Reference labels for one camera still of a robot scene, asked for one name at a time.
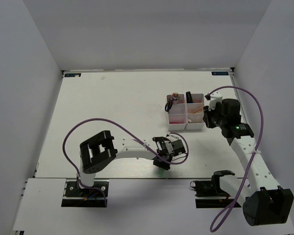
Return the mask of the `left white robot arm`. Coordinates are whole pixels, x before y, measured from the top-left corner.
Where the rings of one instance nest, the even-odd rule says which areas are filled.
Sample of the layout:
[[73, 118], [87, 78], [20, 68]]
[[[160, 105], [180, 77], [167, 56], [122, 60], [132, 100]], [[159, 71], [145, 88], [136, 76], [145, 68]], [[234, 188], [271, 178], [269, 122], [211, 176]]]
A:
[[146, 159], [169, 170], [174, 157], [188, 156], [188, 146], [182, 138], [167, 134], [139, 141], [114, 139], [110, 131], [102, 131], [80, 144], [80, 168], [77, 190], [89, 195], [95, 186], [95, 176], [118, 159]]

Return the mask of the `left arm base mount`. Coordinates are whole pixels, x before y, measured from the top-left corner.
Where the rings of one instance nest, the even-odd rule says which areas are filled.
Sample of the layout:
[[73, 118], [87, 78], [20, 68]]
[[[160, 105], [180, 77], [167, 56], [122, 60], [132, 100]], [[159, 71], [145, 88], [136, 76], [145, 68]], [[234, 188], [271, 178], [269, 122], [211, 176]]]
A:
[[94, 181], [94, 188], [82, 188], [77, 180], [67, 180], [61, 207], [63, 208], [106, 208], [109, 181]]

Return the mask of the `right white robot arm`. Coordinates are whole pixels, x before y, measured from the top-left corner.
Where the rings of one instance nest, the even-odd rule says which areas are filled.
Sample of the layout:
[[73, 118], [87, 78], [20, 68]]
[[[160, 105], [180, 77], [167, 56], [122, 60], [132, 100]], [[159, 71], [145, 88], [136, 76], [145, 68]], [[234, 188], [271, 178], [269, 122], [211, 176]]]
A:
[[211, 97], [204, 106], [203, 120], [208, 128], [219, 127], [229, 146], [236, 153], [245, 171], [239, 180], [231, 171], [217, 171], [211, 183], [217, 195], [228, 193], [236, 198], [250, 226], [284, 224], [287, 222], [294, 195], [282, 188], [272, 176], [261, 153], [256, 150], [256, 139], [250, 126], [241, 121], [241, 105], [236, 99]]

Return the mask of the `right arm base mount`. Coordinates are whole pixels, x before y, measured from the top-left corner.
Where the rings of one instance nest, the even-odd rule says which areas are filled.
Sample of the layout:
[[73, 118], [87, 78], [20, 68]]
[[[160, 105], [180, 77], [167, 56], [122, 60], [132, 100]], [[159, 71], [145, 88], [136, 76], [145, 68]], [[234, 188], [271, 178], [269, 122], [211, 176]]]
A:
[[233, 202], [228, 193], [217, 192], [213, 189], [212, 181], [190, 182], [190, 188], [195, 192], [195, 203], [197, 209], [223, 209]]

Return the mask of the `pink correction tape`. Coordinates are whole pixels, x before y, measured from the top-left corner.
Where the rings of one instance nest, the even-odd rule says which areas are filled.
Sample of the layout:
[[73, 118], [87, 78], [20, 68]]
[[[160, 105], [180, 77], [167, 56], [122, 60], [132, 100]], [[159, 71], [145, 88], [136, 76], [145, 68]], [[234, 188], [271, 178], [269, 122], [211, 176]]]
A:
[[184, 123], [185, 123], [185, 121], [183, 119], [180, 119], [180, 120], [175, 119], [175, 120], [170, 120], [169, 121], [169, 124], [171, 124], [171, 125], [173, 125], [173, 124], [184, 124]]

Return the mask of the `green capped black marker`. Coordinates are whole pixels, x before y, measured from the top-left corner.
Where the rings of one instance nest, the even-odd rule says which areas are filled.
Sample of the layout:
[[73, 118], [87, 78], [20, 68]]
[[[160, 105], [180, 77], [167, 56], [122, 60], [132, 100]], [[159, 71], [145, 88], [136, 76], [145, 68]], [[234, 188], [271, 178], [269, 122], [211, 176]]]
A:
[[191, 92], [186, 92], [186, 103], [193, 103]]

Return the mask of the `black handled scissors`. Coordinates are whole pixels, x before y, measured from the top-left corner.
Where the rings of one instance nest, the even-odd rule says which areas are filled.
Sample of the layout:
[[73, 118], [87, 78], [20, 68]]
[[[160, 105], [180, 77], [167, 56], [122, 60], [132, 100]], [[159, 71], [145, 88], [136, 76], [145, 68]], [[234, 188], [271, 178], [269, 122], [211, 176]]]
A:
[[173, 105], [173, 101], [170, 99], [166, 105], [165, 105], [165, 111], [168, 113], [170, 111], [170, 109], [172, 108]]

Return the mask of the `pink tube of pencils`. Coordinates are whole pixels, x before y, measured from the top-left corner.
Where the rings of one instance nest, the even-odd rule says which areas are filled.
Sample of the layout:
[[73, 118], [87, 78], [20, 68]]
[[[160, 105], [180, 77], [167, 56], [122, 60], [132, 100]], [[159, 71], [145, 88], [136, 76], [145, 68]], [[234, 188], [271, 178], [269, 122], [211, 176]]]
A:
[[180, 99], [180, 94], [179, 93], [172, 93], [171, 94], [171, 101], [172, 104], [178, 104]]

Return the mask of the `green correction tape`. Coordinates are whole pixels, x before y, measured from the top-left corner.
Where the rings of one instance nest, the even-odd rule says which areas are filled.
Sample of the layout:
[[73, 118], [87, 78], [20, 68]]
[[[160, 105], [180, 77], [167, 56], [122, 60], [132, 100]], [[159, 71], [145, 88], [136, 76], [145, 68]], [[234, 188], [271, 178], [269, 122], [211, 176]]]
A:
[[157, 170], [157, 176], [159, 177], [159, 178], [162, 178], [163, 177], [163, 174], [164, 174], [164, 172], [165, 172], [165, 170], [164, 169], [162, 169], [162, 168], [158, 168], [158, 170]]

